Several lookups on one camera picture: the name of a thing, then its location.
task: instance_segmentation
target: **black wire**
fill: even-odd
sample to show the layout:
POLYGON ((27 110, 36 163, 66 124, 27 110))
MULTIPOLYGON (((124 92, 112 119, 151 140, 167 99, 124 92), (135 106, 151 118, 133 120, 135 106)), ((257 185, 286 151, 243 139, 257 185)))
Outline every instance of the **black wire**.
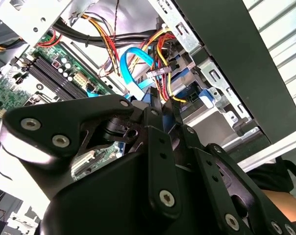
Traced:
POLYGON ((115 14, 114 14, 114 38, 113 42, 115 41, 116 34, 117 34, 117 21, 118 21, 118 8, 119 8, 120 0, 117 0, 117 4, 115 6, 115 14))
MULTIPOLYGON (((77 32, 76 30, 68 27, 65 23, 63 23, 60 19, 54 24, 53 28, 58 31, 59 33, 63 34, 64 36, 80 42, 86 43, 88 35, 82 34, 77 32)), ((141 44, 143 40, 146 40, 151 35, 153 35, 156 30, 149 30, 140 33, 127 33, 127 34, 120 34, 116 35, 115 37, 115 46, 117 48, 128 46, 130 44, 141 44)), ((98 47, 105 47, 101 37, 89 37, 89 44, 98 46, 98 47)))

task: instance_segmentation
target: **green circuit board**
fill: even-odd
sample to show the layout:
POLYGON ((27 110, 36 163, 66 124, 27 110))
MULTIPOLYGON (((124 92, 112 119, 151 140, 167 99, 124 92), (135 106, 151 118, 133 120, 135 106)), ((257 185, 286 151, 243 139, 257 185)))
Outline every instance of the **green circuit board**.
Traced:
POLYGON ((108 147, 106 149, 97 149, 95 150, 94 156, 97 158, 97 156, 101 155, 101 159, 97 162, 90 164, 90 162, 85 162, 85 165, 82 165, 82 168, 85 170, 79 170, 80 173, 76 174, 75 172, 72 172, 72 177, 74 180, 80 180, 84 178, 85 176, 91 174, 92 172, 100 169, 101 167, 107 165, 108 163, 114 161, 116 159, 116 153, 118 152, 118 143, 114 143, 111 147, 108 147))
POLYGON ((0 120, 6 111, 23 106, 31 97, 27 91, 15 87, 9 74, 0 79, 0 120))
MULTIPOLYGON (((50 39, 50 36, 45 36, 42 41, 48 41, 50 39)), ((85 77, 88 78, 88 80, 95 86, 97 91, 100 91, 101 94, 113 94, 111 89, 107 87, 104 83, 100 82, 99 78, 96 78, 92 74, 90 74, 84 66, 82 66, 78 61, 76 61, 72 56, 62 48, 60 45, 55 45, 53 47, 36 47, 36 49, 33 51, 33 56, 36 57, 36 55, 41 55, 44 57, 47 61, 49 61, 51 64, 57 59, 66 57, 68 59, 68 62, 72 65, 71 72, 73 74, 76 74, 78 72, 82 73, 85 77)))

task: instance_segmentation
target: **mounting hole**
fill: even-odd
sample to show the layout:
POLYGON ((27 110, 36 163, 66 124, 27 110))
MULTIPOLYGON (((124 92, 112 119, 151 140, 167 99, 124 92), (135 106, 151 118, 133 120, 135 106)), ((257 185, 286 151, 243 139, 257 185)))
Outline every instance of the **mounting hole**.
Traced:
POLYGON ((40 121, 38 121, 38 120, 36 120, 34 118, 24 118, 21 121, 21 126, 25 130, 36 131, 41 127, 41 123, 40 123, 40 121))
POLYGON ((137 131, 135 131, 135 130, 130 130, 127 133, 127 137, 129 137, 129 138, 134 138, 135 136, 137 136, 137 131))
POLYGON ((44 85, 42 85, 42 84, 40 84, 40 83, 38 83, 37 85, 36 85, 36 88, 38 89, 38 90, 43 90, 44 89, 44 85))
POLYGON ((217 178, 217 176, 212 176, 212 179, 214 180, 214 181, 216 181, 216 182, 218 182, 219 181, 219 179, 217 178))
POLYGON ((126 101, 124 101, 124 100, 121 100, 120 103, 121 103, 121 105, 123 105, 124 107, 128 107, 128 106, 129 106, 129 104, 128 104, 126 101))
POLYGON ((70 140, 66 136, 56 135, 52 138, 52 143, 57 147, 65 148, 70 145, 70 140))
POLYGON ((160 157, 163 158, 163 159, 167 158, 167 156, 164 153, 160 153, 160 157))
POLYGON ((157 111, 155 111, 155 110, 151 110, 151 112, 152 112, 152 114, 154 114, 154 115, 156 115, 156 116, 158 116, 159 114, 158 114, 158 112, 157 111))

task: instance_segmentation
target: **screw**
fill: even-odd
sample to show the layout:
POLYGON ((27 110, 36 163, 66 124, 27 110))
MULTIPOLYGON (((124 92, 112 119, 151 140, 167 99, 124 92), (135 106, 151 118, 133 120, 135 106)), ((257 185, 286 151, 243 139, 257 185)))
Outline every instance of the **screw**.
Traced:
POLYGON ((41 127, 40 121, 34 118, 24 118, 21 121, 21 126, 28 131, 36 131, 41 127))
POLYGON ((127 102, 125 102, 124 100, 121 100, 120 103, 121 103, 121 105, 123 105, 125 107, 129 106, 129 104, 127 102))
POLYGON ((290 225, 285 224, 285 228, 289 232, 290 235, 296 235, 294 229, 292 229, 292 227, 290 225))
POLYGON ((156 115, 156 116, 158 116, 159 114, 158 114, 158 112, 157 111, 155 111, 155 110, 151 110, 151 112, 154 114, 154 115, 156 115))
POLYGON ((60 148, 65 148, 70 145, 70 140, 66 136, 56 135, 52 138, 52 143, 60 148))
POLYGON ((165 206, 167 206, 167 207, 173 207, 174 206, 175 199, 174 199, 172 193, 170 193, 169 191, 167 191, 167 190, 160 191, 159 197, 160 197, 161 202, 165 206))
POLYGON ((280 226, 278 226, 277 223, 271 221, 271 225, 278 234, 283 234, 282 229, 280 228, 280 226))
POLYGON ((214 146, 214 149, 215 149, 218 153, 222 153, 221 150, 220 150, 218 147, 214 146))
POLYGON ((192 134, 195 133, 195 131, 191 127, 187 127, 187 130, 192 134))
POLYGON ((228 226, 230 226, 233 230, 238 231, 240 229, 239 223, 237 222, 236 218, 231 214, 226 214, 225 220, 228 226))

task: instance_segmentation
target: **red wire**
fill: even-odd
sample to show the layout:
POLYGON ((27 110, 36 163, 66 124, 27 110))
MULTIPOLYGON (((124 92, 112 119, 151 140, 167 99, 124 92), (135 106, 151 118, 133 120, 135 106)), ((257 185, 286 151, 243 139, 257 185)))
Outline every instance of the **red wire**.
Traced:
POLYGON ((40 46, 40 47, 54 47, 55 45, 57 45, 60 42, 61 38, 62 38, 62 34, 60 34, 60 37, 58 38, 58 40, 56 40, 53 44, 51 44, 51 45, 43 45, 43 46, 40 46))
POLYGON ((53 41, 55 40, 55 38, 56 38, 56 32, 55 32, 55 30, 53 31, 53 36, 52 36, 52 38, 49 40, 49 41, 47 41, 47 42, 43 42, 43 43, 38 43, 38 45, 39 46, 46 46, 46 45, 48 45, 48 44, 51 44, 51 43, 53 43, 53 41))
POLYGON ((115 47, 113 41, 111 40, 111 38, 109 38, 109 37, 107 37, 107 36, 106 36, 106 38, 107 38, 107 41, 109 42, 109 44, 111 45, 111 47, 112 47, 112 49, 113 49, 113 51, 114 51, 114 53, 115 53, 115 55, 116 55, 118 61, 120 61, 118 51, 117 51, 117 49, 116 49, 116 47, 115 47))

